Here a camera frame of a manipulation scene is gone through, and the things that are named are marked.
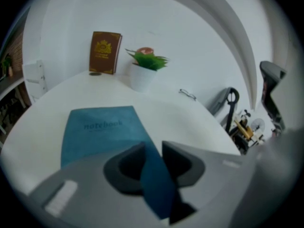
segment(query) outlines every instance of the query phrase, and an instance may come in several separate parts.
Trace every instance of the book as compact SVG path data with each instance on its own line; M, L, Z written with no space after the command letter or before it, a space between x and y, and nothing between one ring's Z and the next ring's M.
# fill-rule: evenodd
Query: book
M117 58L122 35L111 32L93 33L89 71L106 74L116 72Z
M61 168L86 156L110 154L142 142L146 155L140 177L143 197L155 214L165 219L170 216L176 187L133 106L71 111L62 143Z

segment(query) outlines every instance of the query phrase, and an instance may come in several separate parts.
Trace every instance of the white table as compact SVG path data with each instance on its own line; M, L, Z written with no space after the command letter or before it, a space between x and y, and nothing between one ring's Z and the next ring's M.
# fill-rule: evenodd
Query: white table
M162 140L239 155L215 118L199 102L160 84L132 90L129 77L83 72L48 91L11 130L0 160L11 184L29 194L60 169L61 145L73 109L133 105L161 153Z

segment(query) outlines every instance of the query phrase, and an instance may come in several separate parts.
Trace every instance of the small plant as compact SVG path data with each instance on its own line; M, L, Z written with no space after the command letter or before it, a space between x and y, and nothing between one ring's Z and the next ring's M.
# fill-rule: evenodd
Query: small plant
M9 68L9 66L11 66L11 57L10 57L10 55L8 55L8 54L6 55L5 59L2 62L2 65L5 68Z
M138 66L153 71L157 71L163 67L166 67L166 64L169 61L167 58L155 56L153 53L144 54L142 52L131 51L127 49L126 51L131 57L133 57L137 61Z

